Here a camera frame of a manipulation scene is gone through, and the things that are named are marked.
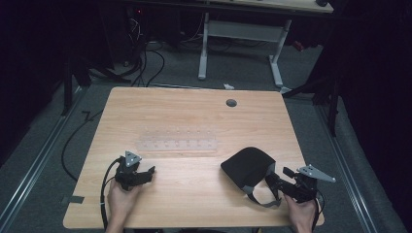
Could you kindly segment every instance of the black cable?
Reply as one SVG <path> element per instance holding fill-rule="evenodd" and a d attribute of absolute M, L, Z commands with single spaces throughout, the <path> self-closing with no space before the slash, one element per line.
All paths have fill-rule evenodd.
<path fill-rule="evenodd" d="M 147 44 L 146 44 L 146 46 L 145 46 L 144 53 L 143 53 L 143 55 L 144 55 L 144 57 L 145 57 L 145 63 L 144 63 L 144 65 L 143 65 L 143 70 L 142 70 L 142 67 L 140 67 L 140 69 L 141 69 L 141 70 L 140 70 L 140 74 L 136 77 L 136 79 L 134 79 L 134 81 L 132 82 L 132 84 L 131 84 L 130 86 L 134 86 L 137 81 L 139 81 L 139 82 L 140 82 L 140 80 L 143 81 L 143 72 L 145 72 L 145 70 L 146 70 L 146 64 L 148 63 L 148 57 L 147 57 L 147 55 L 146 55 L 146 47 L 147 47 Z"/>
<path fill-rule="evenodd" d="M 112 179 L 114 179 L 115 177 L 112 177 L 112 178 L 110 178 L 109 180 L 107 180 L 105 183 L 104 183 L 104 185 L 106 186 L 107 185 L 107 183 L 109 183 Z"/>
<path fill-rule="evenodd" d="M 123 73 L 120 73 L 120 74 L 118 74 L 118 75 L 115 74 L 115 75 L 116 75 L 117 77 L 119 77 L 119 78 L 124 78 L 124 77 L 126 77 L 126 76 L 132 75 L 132 74 L 134 74 L 137 70 L 139 70 L 139 69 L 141 68 L 139 37 L 138 37 L 138 39 L 136 40 L 136 42 L 134 42 L 134 41 L 132 40 L 131 43 L 132 43 L 132 54 L 131 54 L 130 59 L 131 59 L 131 60 L 136 60 L 136 61 L 135 61 L 134 65 L 133 65 L 133 67 L 132 67 L 131 69 L 129 69 L 129 70 L 123 72 Z M 92 72 L 91 70 L 88 70 L 88 73 L 89 73 L 91 76 L 94 76 L 95 78 L 98 78 L 98 79 L 110 79 L 110 77 L 107 76 L 107 74 L 99 75 L 99 74 L 96 74 L 96 73 Z"/>
<path fill-rule="evenodd" d="M 316 211 L 315 211 L 315 217 L 313 218 L 313 223 L 312 223 L 312 232 L 315 230 L 316 223 L 318 222 L 319 216 L 321 213 L 319 212 L 319 201 L 318 199 L 314 199 L 315 201 L 315 206 L 316 206 Z"/>
<path fill-rule="evenodd" d="M 66 152 L 67 146 L 69 145 L 70 141 L 73 139 L 73 137 L 76 135 L 76 133 L 83 127 L 85 126 L 89 121 L 92 121 L 95 117 L 99 116 L 101 113 L 103 113 L 103 110 L 101 110 L 100 112 L 98 112 L 97 114 L 93 115 L 91 118 L 89 118 L 88 120 L 86 120 L 85 122 L 83 122 L 69 137 L 69 139 L 67 139 L 66 144 L 64 144 L 63 150 L 61 152 L 60 155 L 60 160 L 61 160 L 61 165 L 63 166 L 63 170 L 67 173 L 67 175 L 69 175 L 69 177 L 71 179 L 73 179 L 73 181 L 77 181 L 78 179 L 71 173 L 69 172 L 69 170 L 67 169 L 65 163 L 64 163 L 64 153 Z"/>
<path fill-rule="evenodd" d="M 158 74 L 160 74 L 160 72 L 161 72 L 161 71 L 163 70 L 163 68 L 164 68 L 164 57 L 163 57 L 160 53 L 158 53 L 157 51 L 152 50 L 152 52 L 156 53 L 157 55 L 159 55 L 159 56 L 161 57 L 162 64 L 161 64 L 160 69 L 157 71 L 157 73 L 156 73 L 153 77 L 151 77 L 151 78 L 149 79 L 148 83 L 146 83 L 146 87 L 149 87 L 149 84 L 152 82 L 152 80 L 154 80 L 155 77 L 156 77 Z"/>
<path fill-rule="evenodd" d="M 323 199 L 321 210 L 319 211 L 319 215 L 320 215 L 324 211 L 324 208 L 325 208 L 325 205 L 326 205 L 326 197 L 321 193 L 320 190 L 318 190 L 318 192 L 322 196 L 322 199 Z"/>
<path fill-rule="evenodd" d="M 107 229 L 107 225 L 109 224 L 109 221 L 107 220 L 107 215 L 106 215 L 106 204 L 105 204 L 105 196 L 104 196 L 104 188 L 106 187 L 106 180 L 107 180 L 107 176 L 109 175 L 110 170 L 112 169 L 112 167 L 117 163 L 120 162 L 120 158 L 116 159 L 115 161 L 112 162 L 112 164 L 110 164 L 109 168 L 106 171 L 106 174 L 104 175 L 103 178 L 103 183 L 102 183 L 102 188 L 100 190 L 100 212 L 102 214 L 102 220 L 103 220 L 103 226 L 104 229 Z"/>

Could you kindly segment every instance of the table leg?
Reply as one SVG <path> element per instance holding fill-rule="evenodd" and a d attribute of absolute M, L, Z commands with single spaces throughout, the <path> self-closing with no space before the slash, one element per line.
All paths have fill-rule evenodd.
<path fill-rule="evenodd" d="M 278 67 L 278 59 L 282 51 L 282 47 L 285 43 L 286 37 L 288 36 L 289 28 L 291 27 L 292 20 L 289 19 L 286 21 L 285 26 L 283 27 L 283 30 L 281 32 L 279 42 L 277 45 L 277 48 L 275 50 L 275 54 L 269 56 L 270 60 L 270 67 L 272 68 L 272 73 L 273 73 L 273 79 L 275 81 L 275 84 L 279 87 L 283 86 L 282 82 L 282 77 L 281 73 L 279 72 L 279 67 Z"/>
<path fill-rule="evenodd" d="M 199 75 L 200 80 L 206 79 L 206 68 L 207 68 L 207 39 L 209 35 L 209 13 L 205 13 L 205 22 L 203 26 L 203 48 L 200 54 L 200 64 L 199 64 Z"/>

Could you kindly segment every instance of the gray floor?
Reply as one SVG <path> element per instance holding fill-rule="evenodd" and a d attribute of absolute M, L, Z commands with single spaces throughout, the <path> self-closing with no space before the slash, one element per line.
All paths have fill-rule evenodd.
<path fill-rule="evenodd" d="M 153 44 L 151 47 L 154 49 L 159 45 Z M 284 85 L 294 88 L 304 84 L 321 51 L 321 47 L 302 52 L 285 47 L 279 59 Z M 199 81 L 199 49 L 181 47 L 176 50 L 164 46 L 158 52 L 164 56 L 165 66 L 152 82 L 156 86 L 173 84 L 223 89 L 223 85 L 228 83 L 235 89 L 279 91 L 279 87 L 274 85 L 266 56 L 241 54 L 233 48 L 210 52 L 207 79 Z M 157 54 L 148 52 L 148 68 L 144 79 L 154 75 L 161 63 Z M 63 91 L 60 88 L 52 102 L 33 120 L 30 130 L 0 170 L 0 176 L 4 178 L 0 182 L 0 210 L 10 209 L 9 201 L 24 181 L 31 165 L 38 161 L 36 158 L 39 154 L 45 154 L 45 166 L 39 169 L 39 176 L 33 179 L 34 185 L 24 192 L 28 195 L 22 197 L 25 201 L 17 206 L 17 214 L 7 221 L 10 223 L 5 228 L 8 232 L 102 232 L 99 229 L 69 230 L 62 225 L 67 209 L 67 205 L 62 204 L 62 199 L 72 194 L 76 184 L 63 171 L 60 159 L 70 135 L 85 122 L 86 114 L 83 112 L 88 111 L 93 115 L 102 110 L 111 88 L 117 85 L 120 84 L 94 79 L 89 89 L 83 89 L 76 95 L 77 106 L 67 118 L 60 116 L 63 103 Z M 285 102 L 305 161 L 337 179 L 337 183 L 319 183 L 320 190 L 326 197 L 326 223 L 318 226 L 315 232 L 406 232 L 363 155 L 342 101 L 339 102 L 335 139 L 330 139 L 325 130 L 322 118 L 324 107 L 313 106 L 310 94 L 297 95 L 285 99 Z M 54 143 L 47 144 L 53 129 L 64 120 L 61 134 Z M 67 146 L 65 161 L 76 177 L 81 172 L 98 121 L 99 117 L 82 127 Z M 342 170 L 341 161 L 337 159 L 336 144 L 340 146 L 340 152 L 350 168 L 349 178 L 356 183 L 361 204 L 370 214 L 370 218 L 366 217 L 367 223 L 362 219 L 364 213 L 360 213 L 355 207 L 359 202 L 351 195 L 353 188 L 345 182 L 348 174 Z M 44 145 L 52 147 L 45 151 Z M 269 227 L 263 228 L 263 232 L 291 231 L 288 227 Z"/>

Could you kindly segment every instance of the finger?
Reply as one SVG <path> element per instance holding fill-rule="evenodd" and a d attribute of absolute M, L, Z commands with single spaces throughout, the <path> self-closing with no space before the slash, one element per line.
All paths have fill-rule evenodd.
<path fill-rule="evenodd" d="M 133 189 L 131 189 L 130 191 L 137 194 L 141 189 L 142 189 L 142 185 L 140 184 L 140 185 L 134 186 Z"/>
<path fill-rule="evenodd" d="M 120 186 L 120 183 L 118 183 L 116 180 L 111 180 L 110 190 L 115 190 L 115 189 L 120 189 L 121 191 L 124 191 L 124 189 Z"/>
<path fill-rule="evenodd" d="M 316 199 L 313 199 L 310 201 L 310 205 L 316 207 L 318 205 L 318 201 Z"/>
<path fill-rule="evenodd" d="M 110 196 L 112 195 L 113 189 L 115 188 L 116 181 L 111 180 L 110 181 L 110 188 L 109 188 L 109 193 L 107 194 L 107 197 L 110 200 Z"/>
<path fill-rule="evenodd" d="M 294 200 L 290 196 L 288 196 L 287 194 L 284 194 L 284 197 L 285 197 L 286 202 L 288 202 L 288 204 L 290 202 L 294 202 Z"/>

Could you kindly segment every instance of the tabletop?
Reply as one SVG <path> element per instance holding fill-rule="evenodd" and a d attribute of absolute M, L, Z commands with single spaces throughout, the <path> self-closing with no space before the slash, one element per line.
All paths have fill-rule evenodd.
<path fill-rule="evenodd" d="M 103 227 L 103 177 L 129 150 L 143 158 L 138 172 L 155 166 L 155 173 L 152 182 L 144 184 L 125 227 L 289 225 L 285 201 L 279 208 L 257 205 L 221 169 L 222 162 L 246 147 L 272 156 L 275 172 L 291 183 L 283 167 L 305 166 L 279 92 L 115 87 L 73 193 L 85 199 L 69 204 L 63 224 Z M 264 181 L 254 194 L 261 203 L 274 200 Z M 321 215 L 318 224 L 324 221 Z"/>

